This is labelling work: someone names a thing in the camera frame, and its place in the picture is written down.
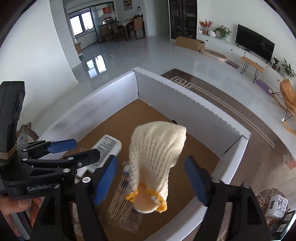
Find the person's left hand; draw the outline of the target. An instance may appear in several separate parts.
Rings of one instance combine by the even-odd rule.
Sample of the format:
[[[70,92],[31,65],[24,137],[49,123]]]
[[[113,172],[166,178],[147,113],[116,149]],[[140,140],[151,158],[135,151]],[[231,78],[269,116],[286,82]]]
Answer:
[[[14,200],[8,196],[1,195],[1,199],[0,199],[1,212],[4,218],[6,219],[8,225],[16,235],[16,237],[20,237],[21,234],[10,215],[12,213],[23,212],[29,209],[30,223],[31,223],[31,226],[33,227],[36,221],[38,212],[40,210],[40,207],[43,204],[43,200],[44,200],[43,197],[38,197],[33,199],[24,199],[24,200]]]

